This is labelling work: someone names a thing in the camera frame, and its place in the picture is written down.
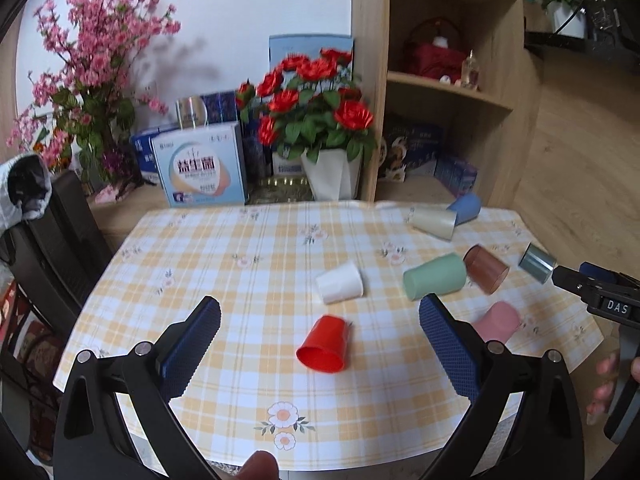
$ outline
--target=yellow plaid tablecloth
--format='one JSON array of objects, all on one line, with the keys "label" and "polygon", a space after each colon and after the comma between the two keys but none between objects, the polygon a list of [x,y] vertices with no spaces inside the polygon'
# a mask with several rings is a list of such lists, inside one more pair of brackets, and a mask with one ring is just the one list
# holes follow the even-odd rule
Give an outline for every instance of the yellow plaid tablecloth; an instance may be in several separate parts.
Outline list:
[{"label": "yellow plaid tablecloth", "polygon": [[[446,443],[468,407],[450,386],[418,324],[402,273],[437,256],[463,256],[481,243],[511,266],[491,297],[467,282],[444,296],[454,317],[474,321],[495,301],[516,306],[523,323],[512,352],[559,349],[574,370],[602,341],[584,305],[518,268],[535,242],[520,216],[483,209],[452,243],[412,230],[412,209],[394,203],[302,203],[165,210],[147,214],[114,256],[66,347],[55,384],[64,388],[76,354],[126,354],[184,320],[205,295],[222,326],[185,394],[171,402],[208,460],[239,465],[266,449],[284,470],[367,466]],[[319,273],[354,260],[363,298],[325,306]],[[312,372],[295,357],[315,320],[353,322],[350,365]],[[504,416],[513,415],[512,396]],[[130,430],[144,436],[127,398]]]}]

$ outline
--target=red cup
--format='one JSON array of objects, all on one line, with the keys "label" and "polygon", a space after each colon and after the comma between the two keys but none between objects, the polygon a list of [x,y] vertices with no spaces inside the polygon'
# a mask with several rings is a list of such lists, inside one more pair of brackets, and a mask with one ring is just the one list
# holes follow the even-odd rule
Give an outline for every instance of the red cup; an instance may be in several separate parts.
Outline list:
[{"label": "red cup", "polygon": [[509,273],[509,266],[481,245],[468,250],[465,265],[468,276],[488,295],[498,290]]},{"label": "red cup", "polygon": [[473,323],[473,327],[485,343],[500,341],[506,345],[520,328],[520,323],[520,314],[511,303],[498,301],[481,319]]},{"label": "red cup", "polygon": [[340,317],[322,316],[296,351],[296,357],[316,372],[341,372],[346,360],[349,328],[349,323]]}]

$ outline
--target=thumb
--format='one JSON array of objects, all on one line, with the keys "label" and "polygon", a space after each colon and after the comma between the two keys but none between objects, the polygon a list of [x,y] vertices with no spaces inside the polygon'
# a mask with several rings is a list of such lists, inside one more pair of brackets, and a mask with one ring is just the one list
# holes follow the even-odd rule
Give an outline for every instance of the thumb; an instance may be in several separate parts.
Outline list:
[{"label": "thumb", "polygon": [[633,375],[634,379],[640,383],[640,357],[631,365],[631,375]]},{"label": "thumb", "polygon": [[240,480],[278,480],[278,462],[271,453],[256,451],[249,457],[236,478]]}]

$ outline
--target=pink cup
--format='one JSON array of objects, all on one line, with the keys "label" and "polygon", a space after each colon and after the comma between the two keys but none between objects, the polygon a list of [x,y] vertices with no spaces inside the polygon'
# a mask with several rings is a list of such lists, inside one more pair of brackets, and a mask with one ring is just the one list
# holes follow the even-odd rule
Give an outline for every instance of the pink cup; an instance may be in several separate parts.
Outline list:
[{"label": "pink cup", "polygon": [[518,331],[520,323],[518,311],[506,301],[498,301],[472,325],[484,342],[500,341],[507,344]]}]

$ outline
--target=glass bottle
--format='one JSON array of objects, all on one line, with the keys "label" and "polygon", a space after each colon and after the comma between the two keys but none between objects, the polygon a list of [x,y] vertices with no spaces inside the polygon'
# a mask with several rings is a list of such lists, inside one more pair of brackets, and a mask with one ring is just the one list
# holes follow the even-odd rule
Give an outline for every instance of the glass bottle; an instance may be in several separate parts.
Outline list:
[{"label": "glass bottle", "polygon": [[462,79],[460,80],[462,87],[469,88],[470,90],[478,90],[479,75],[480,65],[478,58],[474,56],[474,51],[472,50],[462,63]]}]

